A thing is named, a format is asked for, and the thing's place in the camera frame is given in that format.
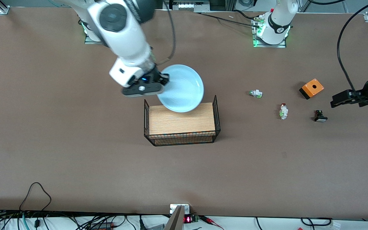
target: light blue bowl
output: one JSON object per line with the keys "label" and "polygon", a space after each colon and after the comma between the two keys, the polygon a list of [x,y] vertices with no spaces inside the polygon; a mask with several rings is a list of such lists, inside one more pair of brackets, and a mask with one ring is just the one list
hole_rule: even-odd
{"label": "light blue bowl", "polygon": [[170,65],[161,71],[169,74],[165,91],[157,94],[161,103],[174,112],[189,112],[201,103],[204,85],[199,74],[186,65]]}

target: gray floor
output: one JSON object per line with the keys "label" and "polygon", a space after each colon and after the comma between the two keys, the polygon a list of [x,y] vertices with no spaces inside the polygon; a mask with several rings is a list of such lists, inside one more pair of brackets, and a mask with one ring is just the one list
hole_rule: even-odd
{"label": "gray floor", "polygon": [[[318,1],[328,2],[328,1],[331,1],[331,0],[318,0]],[[25,7],[48,6],[48,7],[56,7],[49,0],[3,0],[3,2],[6,5],[10,5],[10,6],[25,6]],[[270,4],[275,3],[274,0],[258,0],[258,2],[260,3],[260,5],[263,2],[266,2],[268,4],[268,9],[267,10],[269,10],[271,7],[273,7]],[[336,4],[332,4],[332,5],[311,4],[311,6],[309,6],[307,12],[354,13],[357,10],[359,10],[360,8],[362,8],[364,5],[366,5],[367,3],[368,3],[368,0],[346,0],[342,3],[336,3]],[[238,7],[238,6],[239,6],[239,4],[237,4],[237,9],[239,9],[239,10],[244,10],[244,9],[248,8],[249,11],[256,11],[254,9],[254,7],[242,7],[242,6]]]}

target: small white connector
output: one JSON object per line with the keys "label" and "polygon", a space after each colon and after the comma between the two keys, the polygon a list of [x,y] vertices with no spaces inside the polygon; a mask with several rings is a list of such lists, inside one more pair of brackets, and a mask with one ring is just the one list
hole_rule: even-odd
{"label": "small white connector", "polygon": [[288,116],[288,108],[286,108],[286,104],[284,103],[280,105],[279,116],[282,120],[285,120]]}
{"label": "small white connector", "polygon": [[259,90],[251,90],[249,92],[249,94],[253,97],[256,97],[256,98],[261,98],[262,97],[262,92],[260,92]]}

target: round plate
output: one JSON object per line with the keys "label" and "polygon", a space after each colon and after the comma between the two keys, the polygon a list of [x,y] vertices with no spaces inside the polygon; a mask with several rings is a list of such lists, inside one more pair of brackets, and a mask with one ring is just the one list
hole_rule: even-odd
{"label": "round plate", "polygon": [[157,94],[161,103],[174,112],[189,112],[201,103],[204,85],[199,74],[186,65],[170,65],[161,71],[169,74],[165,90]]}

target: black wire basket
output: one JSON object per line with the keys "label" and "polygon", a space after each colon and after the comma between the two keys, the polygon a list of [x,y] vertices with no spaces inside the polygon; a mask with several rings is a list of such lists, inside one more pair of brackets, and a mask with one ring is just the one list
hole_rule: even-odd
{"label": "black wire basket", "polygon": [[144,137],[154,146],[213,143],[221,131],[216,95],[212,107],[215,130],[173,134],[149,134],[150,107],[147,101],[144,100]]}

